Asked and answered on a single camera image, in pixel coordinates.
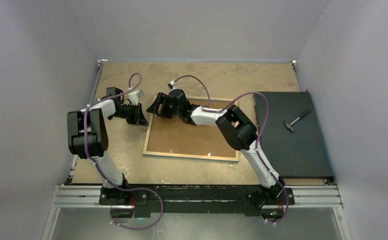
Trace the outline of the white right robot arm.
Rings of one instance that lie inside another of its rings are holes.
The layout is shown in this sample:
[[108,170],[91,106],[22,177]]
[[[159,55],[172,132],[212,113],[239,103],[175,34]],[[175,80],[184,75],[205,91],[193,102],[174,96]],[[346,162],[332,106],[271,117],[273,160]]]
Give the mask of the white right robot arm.
[[228,145],[247,159],[263,188],[262,196],[266,202],[274,204],[287,192],[284,180],[259,145],[261,133],[233,103],[222,109],[209,108],[190,103],[183,90],[173,89],[168,94],[158,93],[146,111],[169,119],[177,115],[188,125],[217,127]]

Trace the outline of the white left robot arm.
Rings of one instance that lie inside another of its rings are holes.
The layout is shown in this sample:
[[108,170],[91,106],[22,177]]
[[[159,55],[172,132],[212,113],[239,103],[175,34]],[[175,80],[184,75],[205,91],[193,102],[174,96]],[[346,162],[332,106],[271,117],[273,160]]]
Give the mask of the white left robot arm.
[[129,125],[148,126],[139,102],[143,95],[142,90],[123,92],[119,88],[109,87],[105,97],[82,110],[70,111],[66,116],[70,153],[93,165],[102,179],[104,195],[111,194],[112,199],[120,205],[130,201],[131,188],[108,153],[109,138],[105,121],[121,118]]

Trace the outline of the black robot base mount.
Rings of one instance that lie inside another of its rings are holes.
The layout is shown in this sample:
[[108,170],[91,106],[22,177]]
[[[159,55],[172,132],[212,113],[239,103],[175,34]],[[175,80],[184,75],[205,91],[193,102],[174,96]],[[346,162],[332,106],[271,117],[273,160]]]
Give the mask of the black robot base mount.
[[246,217],[279,218],[281,206],[295,204],[291,188],[276,192],[253,185],[127,184],[127,191],[100,189],[99,205],[127,206],[136,218],[152,213],[243,214]]

